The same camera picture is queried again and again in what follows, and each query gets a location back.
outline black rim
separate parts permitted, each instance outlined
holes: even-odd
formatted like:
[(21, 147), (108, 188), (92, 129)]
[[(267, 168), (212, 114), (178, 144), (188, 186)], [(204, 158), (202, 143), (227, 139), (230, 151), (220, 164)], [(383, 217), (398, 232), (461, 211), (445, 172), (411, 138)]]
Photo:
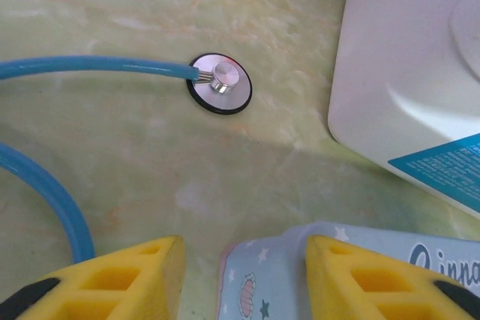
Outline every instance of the black rim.
[(220, 108), (217, 108), (216, 106), (212, 106), (210, 105), (209, 103), (207, 103), (206, 101), (204, 101), (198, 94), (197, 92), (195, 91), (195, 87), (194, 87), (194, 82), (192, 82), (191, 79), (186, 79), (185, 81), (187, 82), (187, 89), (188, 89), (188, 92), (190, 93), (190, 95), (192, 96), (192, 98), (204, 109), (207, 109), (208, 111), (210, 112), (213, 112), (215, 114), (220, 114), (220, 115), (233, 115), (233, 114), (237, 114), (239, 113), (240, 111), (242, 111), (243, 109), (245, 109), (248, 104), (250, 103), (250, 100), (252, 98), (252, 95), (254, 93), (254, 90), (253, 90), (253, 87), (252, 87), (252, 82), (250, 80), (250, 76), (248, 75), (247, 71), (233, 58), (230, 58), (229, 56), (227, 55), (224, 55), (224, 54), (220, 54), (219, 52), (206, 52), (205, 54), (202, 54), (202, 55), (199, 55), (197, 56), (194, 60), (192, 60), (190, 62), (190, 66), (193, 66), (195, 64), (195, 62), (204, 57), (204, 56), (207, 56), (207, 55), (220, 55), (220, 56), (224, 56), (225, 58), (228, 58), (230, 59), (231, 61), (234, 61), (244, 72), (245, 74), (247, 74), (247, 79), (248, 79), (248, 82), (250, 83), (250, 94), (248, 95), (248, 99), (247, 101), (245, 101), (243, 103), (243, 105), (239, 106), (238, 108), (234, 108), (234, 109), (220, 109)]

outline stethoscope chest piece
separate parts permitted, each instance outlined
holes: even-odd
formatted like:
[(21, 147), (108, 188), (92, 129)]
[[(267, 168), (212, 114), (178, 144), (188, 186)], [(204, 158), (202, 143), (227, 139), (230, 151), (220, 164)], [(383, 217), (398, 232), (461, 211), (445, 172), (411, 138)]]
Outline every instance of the stethoscope chest piece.
[(209, 53), (195, 58), (190, 66), (200, 70), (200, 78), (187, 79), (192, 98), (210, 112), (236, 114), (247, 107), (252, 98), (252, 83), (245, 69), (232, 58)]

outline star pattern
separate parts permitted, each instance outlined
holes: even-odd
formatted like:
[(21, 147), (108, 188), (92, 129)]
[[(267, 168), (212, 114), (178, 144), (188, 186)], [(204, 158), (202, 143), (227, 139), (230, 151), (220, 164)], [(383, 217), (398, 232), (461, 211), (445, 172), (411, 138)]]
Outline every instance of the star pattern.
[(234, 280), (235, 280), (235, 269), (230, 269), (230, 272), (228, 273), (228, 281), (229, 283), (231, 283)]
[(270, 303), (266, 303), (263, 299), (262, 299), (262, 308), (260, 309), (260, 313), (262, 314), (262, 320), (264, 320), (265, 318), (269, 318), (269, 306), (270, 306)]
[(262, 264), (267, 259), (267, 252), (269, 251), (268, 247), (263, 247), (260, 254), (258, 254), (258, 263)]
[(339, 228), (338, 226), (335, 226), (335, 239), (340, 241), (349, 240), (347, 234), (345, 234), (345, 228)]

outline blue label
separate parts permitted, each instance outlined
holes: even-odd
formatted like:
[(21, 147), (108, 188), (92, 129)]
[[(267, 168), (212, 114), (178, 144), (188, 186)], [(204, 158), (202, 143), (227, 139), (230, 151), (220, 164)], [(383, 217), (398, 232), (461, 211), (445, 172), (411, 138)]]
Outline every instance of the blue label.
[(480, 212), (480, 134), (399, 157), (388, 163)]

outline silver metal stem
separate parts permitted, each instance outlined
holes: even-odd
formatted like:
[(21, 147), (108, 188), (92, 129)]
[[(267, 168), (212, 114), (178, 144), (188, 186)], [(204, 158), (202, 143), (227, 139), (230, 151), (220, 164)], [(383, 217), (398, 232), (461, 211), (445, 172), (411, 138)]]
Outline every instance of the silver metal stem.
[(195, 82), (196, 84), (210, 84), (213, 80), (213, 73), (211, 71), (200, 71), (198, 80)]

